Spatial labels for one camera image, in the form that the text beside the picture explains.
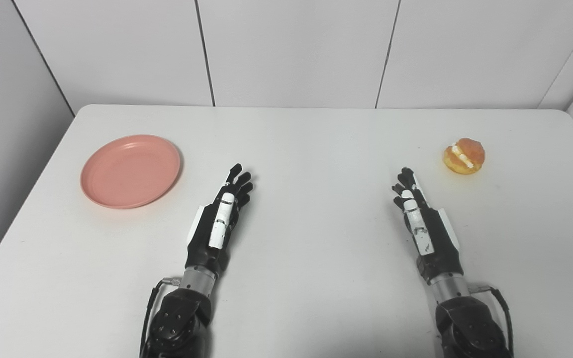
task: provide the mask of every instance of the white finger segment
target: white finger segment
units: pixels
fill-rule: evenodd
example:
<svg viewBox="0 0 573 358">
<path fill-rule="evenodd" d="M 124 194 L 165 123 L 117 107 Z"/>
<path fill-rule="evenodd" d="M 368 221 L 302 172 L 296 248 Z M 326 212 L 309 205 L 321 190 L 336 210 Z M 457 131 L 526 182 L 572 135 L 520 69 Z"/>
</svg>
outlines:
<svg viewBox="0 0 573 358">
<path fill-rule="evenodd" d="M 216 212 L 216 219 L 214 220 L 213 227 L 211 229 L 211 236 L 209 237 L 210 247 L 222 249 L 235 200 L 236 197 L 234 197 L 232 193 L 226 192 L 222 195 L 218 211 Z"/>
</svg>

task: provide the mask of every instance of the white table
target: white table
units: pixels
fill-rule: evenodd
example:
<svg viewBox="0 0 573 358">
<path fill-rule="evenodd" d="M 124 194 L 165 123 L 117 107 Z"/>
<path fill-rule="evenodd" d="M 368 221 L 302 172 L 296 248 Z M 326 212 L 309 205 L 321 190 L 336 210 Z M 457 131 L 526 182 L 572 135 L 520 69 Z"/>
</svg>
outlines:
<svg viewBox="0 0 573 358">
<path fill-rule="evenodd" d="M 93 204 L 82 166 L 137 133 L 178 145 L 179 182 L 142 208 Z M 472 176 L 441 163 L 464 136 L 487 151 Z M 446 207 L 470 281 L 501 288 L 516 355 L 573 357 L 567 114 L 167 106 L 79 112 L 0 246 L 0 357 L 136 357 L 150 288 L 182 274 L 194 213 L 236 162 L 256 190 L 218 283 L 212 358 L 441 355 L 390 190 L 402 166 Z"/>
</svg>

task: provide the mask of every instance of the cream filling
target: cream filling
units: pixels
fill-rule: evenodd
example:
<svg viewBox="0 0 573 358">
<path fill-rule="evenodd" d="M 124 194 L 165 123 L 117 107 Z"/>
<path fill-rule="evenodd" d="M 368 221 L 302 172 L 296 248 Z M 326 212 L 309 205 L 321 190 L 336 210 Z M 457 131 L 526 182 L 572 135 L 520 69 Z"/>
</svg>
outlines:
<svg viewBox="0 0 573 358">
<path fill-rule="evenodd" d="M 455 154 L 455 156 L 459 157 L 459 159 L 464 162 L 468 168 L 473 169 L 475 167 L 473 162 L 459 149 L 456 143 L 452 143 L 452 152 Z"/>
</svg>

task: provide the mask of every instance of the black arm joint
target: black arm joint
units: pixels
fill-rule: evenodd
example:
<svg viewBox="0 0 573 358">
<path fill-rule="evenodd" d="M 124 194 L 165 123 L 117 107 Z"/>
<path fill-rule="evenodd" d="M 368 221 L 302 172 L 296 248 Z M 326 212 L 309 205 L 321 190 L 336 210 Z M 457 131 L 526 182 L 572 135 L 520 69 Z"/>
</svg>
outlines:
<svg viewBox="0 0 573 358">
<path fill-rule="evenodd" d="M 447 357 L 508 358 L 505 338 L 489 308 L 474 297 L 455 297 L 437 306 L 437 329 Z"/>
</svg>

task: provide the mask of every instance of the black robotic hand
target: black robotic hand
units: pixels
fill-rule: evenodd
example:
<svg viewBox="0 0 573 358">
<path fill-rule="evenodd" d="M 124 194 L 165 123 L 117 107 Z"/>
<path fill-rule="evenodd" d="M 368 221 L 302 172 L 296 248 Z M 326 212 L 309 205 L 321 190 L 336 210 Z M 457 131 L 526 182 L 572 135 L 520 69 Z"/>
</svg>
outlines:
<svg viewBox="0 0 573 358">
<path fill-rule="evenodd" d="M 496 288 L 470 290 L 459 261 L 459 242 L 444 209 L 428 205 L 414 172 L 403 168 L 393 186 L 395 204 L 419 253 L 417 268 L 437 301 L 436 323 L 445 358 L 511 358 L 512 326 L 507 303 Z M 505 311 L 509 348 L 489 308 L 471 293 L 489 290 Z"/>
<path fill-rule="evenodd" d="M 229 263 L 229 237 L 238 222 L 240 209 L 249 202 L 253 184 L 251 174 L 242 172 L 240 164 L 234 165 L 218 195 L 204 209 L 198 209 L 193 224 L 193 234 L 187 247 L 185 267 L 202 266 L 220 276 Z"/>
<path fill-rule="evenodd" d="M 189 233 L 183 278 L 164 278 L 152 290 L 141 337 L 141 358 L 204 357 L 206 328 L 213 315 L 211 291 L 227 269 L 231 232 L 253 189 L 249 172 L 238 177 L 242 169 L 240 164 L 234 165 L 212 204 L 198 209 Z M 162 299 L 146 338 L 149 313 L 163 283 L 178 288 Z"/>
</svg>

